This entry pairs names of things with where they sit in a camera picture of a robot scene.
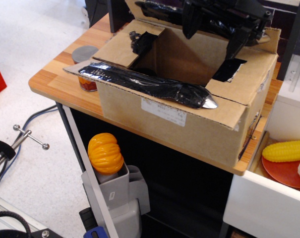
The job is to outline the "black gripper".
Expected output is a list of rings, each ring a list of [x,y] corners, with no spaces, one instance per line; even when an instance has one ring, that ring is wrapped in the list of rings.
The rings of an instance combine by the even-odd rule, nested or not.
[[[262,38],[264,28],[273,18],[256,0],[185,0],[182,10],[182,32],[190,39],[204,25],[217,22],[234,30],[229,39],[225,60],[232,60],[253,40]]]

